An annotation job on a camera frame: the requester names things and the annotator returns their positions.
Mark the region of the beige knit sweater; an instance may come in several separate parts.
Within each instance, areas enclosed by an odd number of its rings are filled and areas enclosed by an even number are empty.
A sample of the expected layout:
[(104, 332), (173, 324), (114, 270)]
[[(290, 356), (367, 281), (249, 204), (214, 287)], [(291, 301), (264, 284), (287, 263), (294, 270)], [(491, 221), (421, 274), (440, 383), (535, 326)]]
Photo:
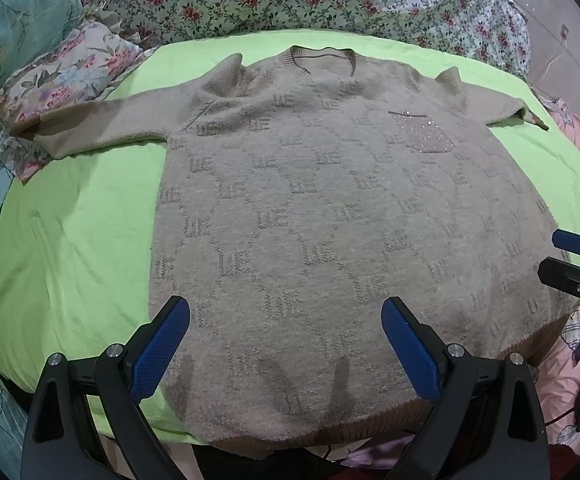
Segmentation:
[(556, 224), (492, 133), (509, 118), (544, 131), (456, 68), (293, 47), (14, 133), (55, 159), (165, 144), (149, 308), (182, 296), (191, 326), (161, 389), (195, 438), (258, 455), (416, 422), (390, 297), (477, 356), (555, 338), (573, 304), (537, 278)]

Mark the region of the pink cartoon print fabric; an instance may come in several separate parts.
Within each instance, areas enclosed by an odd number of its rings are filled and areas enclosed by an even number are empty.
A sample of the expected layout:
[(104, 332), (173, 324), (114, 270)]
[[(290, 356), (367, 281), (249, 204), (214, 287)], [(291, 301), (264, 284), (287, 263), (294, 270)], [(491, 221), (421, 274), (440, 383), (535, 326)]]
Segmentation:
[[(580, 152), (580, 116), (562, 99), (539, 94), (560, 131)], [(580, 306), (567, 317), (560, 335), (540, 363), (535, 383), (538, 400), (548, 423), (550, 444), (564, 444), (580, 453), (580, 430), (576, 429), (574, 404), (580, 391)]]

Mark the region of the lime green bed sheet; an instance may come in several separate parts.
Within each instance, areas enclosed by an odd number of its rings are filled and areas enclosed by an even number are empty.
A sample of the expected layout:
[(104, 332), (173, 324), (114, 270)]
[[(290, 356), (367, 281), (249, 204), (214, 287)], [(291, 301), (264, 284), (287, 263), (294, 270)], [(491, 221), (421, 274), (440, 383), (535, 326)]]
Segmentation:
[[(432, 76), (456, 66), (461, 79), (520, 96), (545, 110), (521, 79), (489, 65), (392, 40), (317, 30), (258, 32), (170, 44), (133, 70), (109, 99), (179, 84), (231, 53), (247, 63), (285, 47), (351, 47)], [(531, 179), (558, 226), (580, 232), (580, 152), (549, 122), (492, 129)], [(148, 264), (156, 181), (164, 149), (131, 145), (52, 162), (13, 181), (0, 212), (0, 373), (24, 391), (45, 358), (98, 354), (148, 320)]]

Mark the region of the pastel floral ruffled pillow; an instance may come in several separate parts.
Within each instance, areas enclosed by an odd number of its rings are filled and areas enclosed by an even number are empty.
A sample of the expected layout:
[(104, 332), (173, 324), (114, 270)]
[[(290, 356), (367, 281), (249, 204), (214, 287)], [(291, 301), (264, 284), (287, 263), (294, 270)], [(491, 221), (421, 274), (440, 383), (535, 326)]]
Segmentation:
[(0, 88), (0, 161), (13, 177), (25, 182), (50, 162), (46, 151), (14, 135), (15, 125), (60, 107), (104, 99), (153, 54), (117, 30), (84, 21)]

